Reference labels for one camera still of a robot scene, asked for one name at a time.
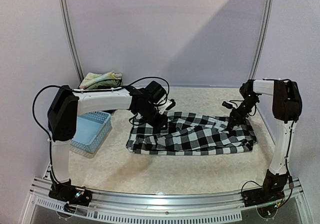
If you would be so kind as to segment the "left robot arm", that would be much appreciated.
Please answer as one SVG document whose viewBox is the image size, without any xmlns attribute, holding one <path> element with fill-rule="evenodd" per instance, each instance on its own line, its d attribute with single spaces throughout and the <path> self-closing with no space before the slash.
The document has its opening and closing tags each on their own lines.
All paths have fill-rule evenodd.
<svg viewBox="0 0 320 224">
<path fill-rule="evenodd" d="M 63 201 L 70 201 L 75 195 L 66 183 L 70 179 L 69 147 L 76 134 L 78 116 L 104 110 L 129 110 L 159 131 L 168 120 L 165 112 L 176 104 L 168 98 L 168 93 L 155 81 L 139 89 L 132 85 L 104 90 L 60 87 L 47 113 L 51 175 L 58 183 L 55 193 Z"/>
</svg>

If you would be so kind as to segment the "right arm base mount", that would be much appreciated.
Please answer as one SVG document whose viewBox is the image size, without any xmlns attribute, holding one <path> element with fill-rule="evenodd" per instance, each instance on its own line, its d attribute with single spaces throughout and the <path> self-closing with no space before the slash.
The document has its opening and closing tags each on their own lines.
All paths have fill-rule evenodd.
<svg viewBox="0 0 320 224">
<path fill-rule="evenodd" d="M 293 182 L 289 172 L 285 174 L 273 174 L 270 170 L 266 171 L 263 184 L 256 189 L 243 190 L 241 188 L 241 196 L 245 207 L 266 204 L 276 200 L 284 200 L 284 187 L 287 181 Z"/>
</svg>

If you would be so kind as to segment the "black white checkered shirt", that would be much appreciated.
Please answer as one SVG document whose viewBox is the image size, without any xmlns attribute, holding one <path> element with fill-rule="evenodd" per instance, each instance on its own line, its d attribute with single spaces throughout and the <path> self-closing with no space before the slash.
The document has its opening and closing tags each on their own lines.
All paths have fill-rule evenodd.
<svg viewBox="0 0 320 224">
<path fill-rule="evenodd" d="M 126 148 L 135 154 L 208 156 L 250 152 L 257 137 L 249 120 L 227 130 L 229 118 L 167 112 L 167 126 L 156 132 L 147 124 L 133 126 Z"/>
</svg>

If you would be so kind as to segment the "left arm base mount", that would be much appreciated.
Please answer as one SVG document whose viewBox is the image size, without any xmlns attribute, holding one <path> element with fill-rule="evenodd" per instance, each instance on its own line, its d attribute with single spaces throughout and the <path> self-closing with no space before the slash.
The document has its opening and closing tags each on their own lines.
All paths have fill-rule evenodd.
<svg viewBox="0 0 320 224">
<path fill-rule="evenodd" d="M 69 205 L 88 207 L 92 201 L 93 193 L 86 187 L 72 185 L 71 180 L 69 180 L 66 183 L 53 182 L 48 196 Z"/>
</svg>

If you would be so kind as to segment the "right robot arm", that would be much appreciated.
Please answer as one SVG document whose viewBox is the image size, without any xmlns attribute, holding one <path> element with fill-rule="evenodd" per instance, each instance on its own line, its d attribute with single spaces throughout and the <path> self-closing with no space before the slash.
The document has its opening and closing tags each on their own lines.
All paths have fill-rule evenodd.
<svg viewBox="0 0 320 224">
<path fill-rule="evenodd" d="M 239 89 L 242 103 L 230 112 L 227 130 L 245 123 L 246 117 L 259 103 L 259 96 L 272 97 L 272 114 L 277 121 L 275 150 L 267 170 L 271 177 L 287 179 L 292 140 L 299 117 L 302 113 L 302 98 L 295 81 L 290 79 L 249 79 Z"/>
</svg>

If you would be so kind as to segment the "floral pastel cloth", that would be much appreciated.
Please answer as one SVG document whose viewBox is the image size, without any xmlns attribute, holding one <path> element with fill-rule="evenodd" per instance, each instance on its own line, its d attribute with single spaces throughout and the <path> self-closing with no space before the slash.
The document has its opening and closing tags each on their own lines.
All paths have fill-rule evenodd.
<svg viewBox="0 0 320 224">
<path fill-rule="evenodd" d="M 107 72 L 104 74 L 96 74 L 89 72 L 85 78 L 82 80 L 82 82 L 79 85 L 80 89 L 87 89 L 89 86 L 108 79 L 120 79 L 123 83 L 123 75 L 121 73 L 115 73 L 113 71 Z"/>
</svg>

